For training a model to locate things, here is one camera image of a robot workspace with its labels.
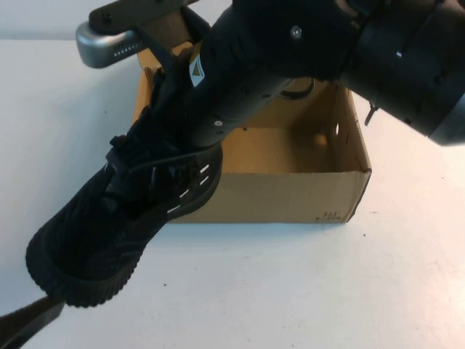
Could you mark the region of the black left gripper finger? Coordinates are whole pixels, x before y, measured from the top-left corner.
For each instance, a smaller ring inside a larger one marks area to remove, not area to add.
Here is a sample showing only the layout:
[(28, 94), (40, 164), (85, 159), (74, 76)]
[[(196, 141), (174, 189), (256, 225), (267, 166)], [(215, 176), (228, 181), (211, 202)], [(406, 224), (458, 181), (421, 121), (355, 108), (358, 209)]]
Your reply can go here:
[(52, 301), (53, 307), (50, 308), (42, 319), (36, 320), (22, 329), (1, 329), (1, 349), (21, 348), (30, 338), (58, 318), (62, 313), (65, 303), (60, 300)]
[(42, 319), (53, 307), (49, 297), (41, 298), (23, 308), (1, 316), (1, 329), (22, 329), (23, 327)]

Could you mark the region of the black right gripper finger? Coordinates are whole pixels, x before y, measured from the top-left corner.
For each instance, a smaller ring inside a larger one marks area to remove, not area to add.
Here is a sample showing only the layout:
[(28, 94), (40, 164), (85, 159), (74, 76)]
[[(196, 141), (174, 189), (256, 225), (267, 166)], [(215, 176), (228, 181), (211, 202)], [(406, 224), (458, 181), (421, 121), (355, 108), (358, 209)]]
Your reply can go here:
[(108, 177), (108, 183), (105, 185), (104, 195), (128, 196), (130, 187), (127, 166), (116, 150), (110, 150), (105, 158), (104, 173)]

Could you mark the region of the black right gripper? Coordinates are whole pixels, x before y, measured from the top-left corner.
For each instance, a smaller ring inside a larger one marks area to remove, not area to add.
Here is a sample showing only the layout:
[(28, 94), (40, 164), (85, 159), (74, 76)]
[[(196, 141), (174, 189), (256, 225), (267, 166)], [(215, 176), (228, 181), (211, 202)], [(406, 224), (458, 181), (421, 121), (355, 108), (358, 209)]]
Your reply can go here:
[(209, 24), (189, 7), (177, 7), (136, 25), (142, 42), (157, 59), (150, 102), (136, 122), (143, 144), (208, 144), (206, 94), (193, 86), (194, 59)]

